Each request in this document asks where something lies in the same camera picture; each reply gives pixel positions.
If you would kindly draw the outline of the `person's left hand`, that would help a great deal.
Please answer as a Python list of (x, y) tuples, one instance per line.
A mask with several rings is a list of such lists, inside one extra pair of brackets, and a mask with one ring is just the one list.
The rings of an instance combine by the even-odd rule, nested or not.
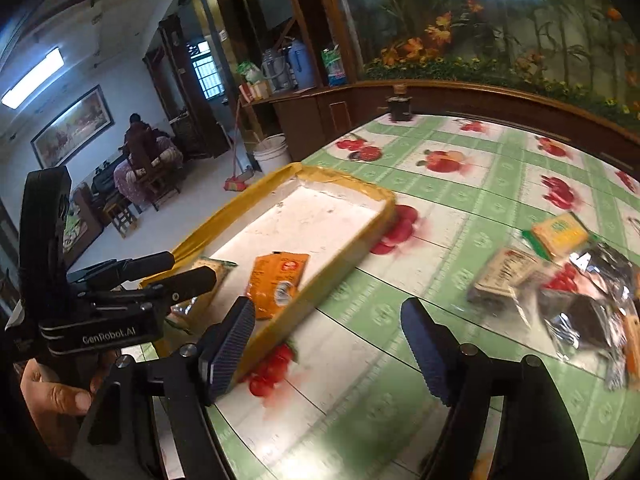
[(91, 379), (89, 389), (59, 382), (47, 382), (35, 359), (30, 359), (21, 378), (21, 390), (40, 436), (49, 450), (59, 458), (69, 458), (75, 444), (77, 419), (85, 416), (99, 391), (118, 351), (107, 351)]

